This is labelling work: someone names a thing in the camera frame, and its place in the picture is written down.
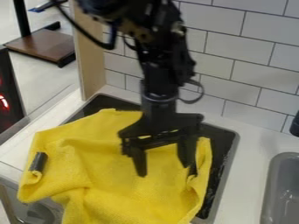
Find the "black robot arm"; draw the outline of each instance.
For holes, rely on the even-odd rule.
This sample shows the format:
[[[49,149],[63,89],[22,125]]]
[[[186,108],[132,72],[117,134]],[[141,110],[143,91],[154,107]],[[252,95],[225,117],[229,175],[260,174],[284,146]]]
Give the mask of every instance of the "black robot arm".
[[[189,54],[186,28],[175,4],[171,0],[77,2],[84,13],[111,27],[108,44],[87,36],[98,46],[111,50],[115,46],[116,31],[135,40],[135,45],[129,47],[136,50],[143,70],[143,116],[119,132],[122,153],[133,158],[141,177],[147,174],[146,150],[158,146],[177,144],[177,155],[183,167],[195,165],[203,116],[176,112],[178,89],[191,81],[196,63]],[[85,34],[81,27],[71,22]],[[201,96],[185,102],[196,102]]]

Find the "wooden panel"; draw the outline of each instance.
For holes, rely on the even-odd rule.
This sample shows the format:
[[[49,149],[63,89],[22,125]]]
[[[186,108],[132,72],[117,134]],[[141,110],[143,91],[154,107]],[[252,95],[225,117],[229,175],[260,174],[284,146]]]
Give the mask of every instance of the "wooden panel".
[[[47,29],[35,31],[30,36],[12,40],[6,46],[13,51],[55,63],[74,51],[72,36]]]
[[[82,13],[74,0],[70,1],[75,20],[98,39],[102,39],[102,26]],[[74,31],[75,49],[80,71],[80,84],[83,100],[88,100],[106,84],[103,50]]]

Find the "white countertop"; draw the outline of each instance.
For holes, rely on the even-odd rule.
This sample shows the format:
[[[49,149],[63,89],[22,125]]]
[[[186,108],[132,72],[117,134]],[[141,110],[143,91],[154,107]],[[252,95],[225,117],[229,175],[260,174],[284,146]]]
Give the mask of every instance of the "white countertop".
[[[100,92],[127,101],[140,102],[139,94],[117,87],[105,86]],[[0,164],[0,175],[18,181],[35,132],[60,125],[83,104],[79,90],[71,93],[0,146],[0,163],[7,164],[7,166]],[[206,123],[233,130],[240,135],[214,223],[259,223],[269,162],[273,156],[281,152],[299,152],[299,138],[220,116],[204,115]]]

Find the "microfiber towel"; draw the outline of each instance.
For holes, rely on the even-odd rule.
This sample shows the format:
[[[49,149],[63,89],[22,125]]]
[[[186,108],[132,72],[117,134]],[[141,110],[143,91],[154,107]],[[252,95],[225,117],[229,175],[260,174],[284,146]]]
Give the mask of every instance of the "microfiber towel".
[[[117,132],[136,122],[141,112],[103,109],[76,122],[34,137],[18,199],[29,203],[51,197],[65,208],[63,224],[185,224],[205,197],[212,150],[200,138],[198,175],[189,176],[175,144],[147,150],[148,175],[136,175],[133,161],[121,154]],[[29,171],[37,152],[45,168]]]

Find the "sink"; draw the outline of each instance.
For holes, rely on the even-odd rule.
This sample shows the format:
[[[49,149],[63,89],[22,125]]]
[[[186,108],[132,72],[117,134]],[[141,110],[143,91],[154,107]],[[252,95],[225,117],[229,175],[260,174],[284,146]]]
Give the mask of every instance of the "sink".
[[[98,94],[63,123],[74,122],[82,117],[97,113],[101,109],[111,108],[117,110],[140,110],[140,105],[108,95]],[[216,217],[222,193],[225,189],[239,136],[231,130],[206,123],[202,125],[201,136],[211,139],[213,151],[212,168],[204,204],[191,223],[211,224]]]
[[[270,163],[261,224],[299,221],[299,153],[285,152]]]

